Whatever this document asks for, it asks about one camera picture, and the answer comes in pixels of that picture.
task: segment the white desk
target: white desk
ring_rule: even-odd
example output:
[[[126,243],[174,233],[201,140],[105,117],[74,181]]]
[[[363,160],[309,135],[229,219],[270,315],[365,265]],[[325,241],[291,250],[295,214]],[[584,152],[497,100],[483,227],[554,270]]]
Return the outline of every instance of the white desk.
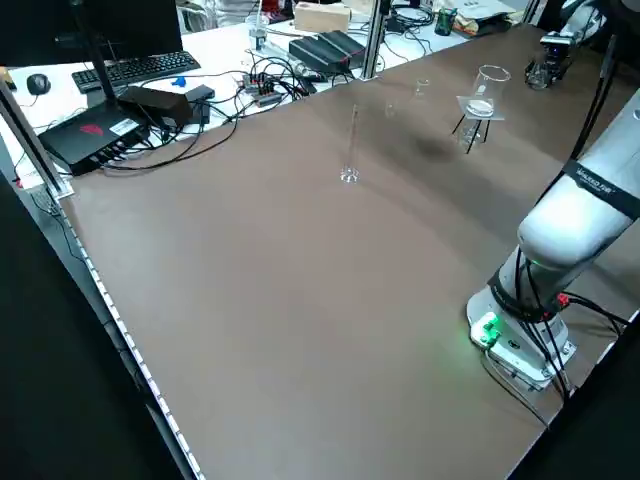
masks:
[[[403,15],[418,16],[419,13],[403,12]],[[293,22],[283,22],[271,25],[269,28],[273,31],[288,34],[299,34],[301,36],[312,35],[309,32],[296,31],[292,23]],[[351,28],[358,29],[361,25],[362,23],[354,23]],[[351,35],[363,45],[366,44],[366,35],[357,33]],[[456,33],[452,33],[448,37],[436,35],[433,24],[428,27],[423,27],[418,32],[417,37],[422,40],[428,40],[433,52],[444,50],[466,41]],[[268,34],[268,40],[284,50],[288,50],[289,42],[294,38],[295,37],[291,36],[277,35],[275,33]],[[246,53],[246,50],[250,47],[250,43],[244,24],[184,35],[182,42],[184,50],[191,53],[201,65],[200,69],[186,72],[185,75],[217,74],[229,70],[248,70],[252,65],[251,57]],[[416,40],[407,40],[397,35],[389,35],[386,42],[395,53],[392,53],[387,46],[381,46],[380,57],[382,57],[381,64],[384,68],[391,68],[405,63],[405,60],[400,58],[400,56],[408,60],[415,60],[423,56],[424,50]],[[79,109],[87,107],[87,96],[79,92],[71,78],[73,72],[84,69],[85,65],[88,68],[92,67],[91,64],[87,62],[86,64],[75,63],[27,67],[11,71],[11,76],[18,87],[18,90],[14,93],[15,98],[20,105],[25,106],[23,108],[25,115],[37,133],[43,132],[52,122],[55,124],[72,116]],[[29,107],[28,105],[33,103],[35,97],[27,91],[26,80],[34,73],[47,75],[51,82],[51,90],[49,93],[40,96],[36,103],[32,107]],[[356,77],[359,73],[359,70],[354,71]],[[216,91],[216,98],[218,99],[232,97],[237,88],[234,76],[231,74],[220,77],[187,78],[186,80],[187,84],[185,87],[172,86],[172,80],[159,80],[153,82],[151,87],[159,90],[185,92],[205,84]],[[316,88],[319,91],[326,90],[331,88],[331,84],[316,84]],[[229,102],[228,105],[217,105],[217,107],[226,113],[235,113],[231,102]],[[252,107],[247,113],[251,114],[255,111],[258,111],[258,109]],[[207,128],[217,127],[221,123],[222,118],[212,114],[211,121]],[[20,160],[23,150],[4,120],[0,122],[0,135],[2,135],[15,164]],[[27,158],[23,158],[20,161],[17,172],[25,188],[41,183],[40,178],[35,174],[35,170]]]

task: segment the black box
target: black box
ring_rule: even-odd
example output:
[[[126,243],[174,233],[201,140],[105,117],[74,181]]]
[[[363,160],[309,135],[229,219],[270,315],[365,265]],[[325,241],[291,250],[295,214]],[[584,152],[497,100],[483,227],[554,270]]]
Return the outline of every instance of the black box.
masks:
[[[349,58],[317,38],[300,38],[289,43],[289,53],[311,70],[321,73],[347,73]]]
[[[366,47],[359,44],[349,35],[339,30],[326,32],[318,35],[318,40],[330,45],[344,56],[349,57],[349,68],[360,68],[364,63],[364,53]]]
[[[200,125],[202,122],[203,125],[208,124],[211,107],[205,100],[213,98],[215,95],[216,92],[213,88],[209,88],[206,85],[200,85],[185,93],[192,111],[192,116],[187,123]]]
[[[53,160],[73,176],[98,168],[96,155],[116,143],[132,147],[149,135],[140,117],[106,101],[38,135]]]
[[[142,118],[150,117],[154,126],[180,128],[193,116],[189,100],[183,93],[129,87],[118,97],[118,103]]]

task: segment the white label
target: white label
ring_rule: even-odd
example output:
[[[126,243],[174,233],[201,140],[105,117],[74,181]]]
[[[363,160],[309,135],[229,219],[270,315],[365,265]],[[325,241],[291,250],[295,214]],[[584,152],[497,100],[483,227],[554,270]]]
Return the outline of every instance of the white label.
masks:
[[[134,122],[130,118],[127,118],[121,122],[116,123],[109,130],[111,130],[113,133],[121,137],[122,135],[129,133],[131,130],[133,130],[137,126],[138,124],[136,122]]]

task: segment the black keyboard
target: black keyboard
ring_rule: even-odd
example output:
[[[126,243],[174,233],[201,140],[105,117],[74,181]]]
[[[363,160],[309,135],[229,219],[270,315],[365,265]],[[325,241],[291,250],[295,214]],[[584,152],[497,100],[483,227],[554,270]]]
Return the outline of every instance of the black keyboard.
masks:
[[[156,78],[177,75],[200,68],[200,64],[187,52],[167,53],[153,57],[138,58],[107,67],[107,75],[113,87],[144,82]],[[83,70],[71,74],[81,93],[102,88],[95,70]]]

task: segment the desk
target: desk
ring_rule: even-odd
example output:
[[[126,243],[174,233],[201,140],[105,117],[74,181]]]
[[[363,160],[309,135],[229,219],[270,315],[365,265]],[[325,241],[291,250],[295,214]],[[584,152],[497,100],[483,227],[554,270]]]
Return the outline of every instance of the desk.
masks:
[[[515,73],[541,34],[479,39],[249,118],[194,161],[76,180],[64,209],[209,478],[503,478],[535,440],[535,418],[481,368],[464,306],[513,249],[597,78],[585,53],[559,88],[528,89]],[[464,155],[455,95],[483,63],[514,72],[507,120]],[[435,94],[387,120],[383,99],[417,72]],[[634,90],[616,82],[603,121]],[[354,103],[362,180],[345,185]],[[629,231],[574,287],[630,315],[637,242]],[[585,312],[565,321],[579,384],[610,337]],[[559,406],[552,391],[534,401]]]
[[[362,24],[354,23],[353,27],[356,28],[360,25]],[[283,32],[288,35],[308,35],[308,33],[296,31],[292,26],[292,22],[271,25],[270,29],[274,32]],[[366,36],[356,34],[352,36],[360,43],[366,44]],[[433,51],[459,45],[466,41],[463,37],[455,33],[449,37],[438,36],[434,33],[434,25],[422,27],[417,33],[417,36],[422,40],[428,40]],[[280,48],[288,51],[288,44],[293,37],[269,33],[268,39]],[[245,50],[250,47],[250,44],[247,29],[244,24],[184,35],[182,42],[184,50],[191,53],[202,67],[198,70],[187,72],[185,75],[215,74],[230,70],[248,70],[252,65],[251,57],[245,52]],[[395,52],[395,54],[392,54],[388,47],[384,45],[381,47],[381,57],[387,68],[397,66],[404,62],[404,60],[396,54],[409,60],[414,60],[423,55],[423,49],[417,41],[407,40],[398,36],[389,36],[387,43]],[[20,105],[31,105],[35,99],[35,97],[28,93],[26,88],[26,80],[30,75],[34,73],[44,73],[51,81],[51,91],[49,93],[38,98],[33,107],[23,108],[27,119],[36,129],[37,133],[42,133],[51,122],[60,121],[72,116],[79,109],[86,108],[87,96],[78,91],[71,78],[73,72],[83,70],[84,68],[91,68],[90,62],[86,64],[86,67],[82,63],[75,63],[28,67],[11,71],[11,75],[18,87],[15,97]],[[158,90],[184,92],[198,85],[205,84],[216,91],[216,98],[218,99],[232,97],[237,88],[237,84],[232,75],[214,78],[192,78],[187,80],[186,89],[172,86],[171,82],[173,80],[157,81],[149,86]],[[329,88],[331,88],[330,83],[318,85],[320,91]],[[233,102],[228,102],[228,104],[217,105],[217,107],[231,114],[235,111],[232,103]],[[250,114],[256,111],[258,111],[258,109],[252,107],[247,113]],[[207,129],[217,127],[221,123],[221,117],[212,115],[211,123],[207,126]],[[193,131],[197,130],[196,126],[193,126],[192,129]],[[6,123],[1,120],[0,134],[5,140],[7,149],[14,163],[17,162],[22,155],[22,147],[14,138]],[[20,162],[18,174],[25,180],[23,182],[25,187],[41,183],[40,179],[33,175],[34,172],[35,169],[30,161],[25,159]]]

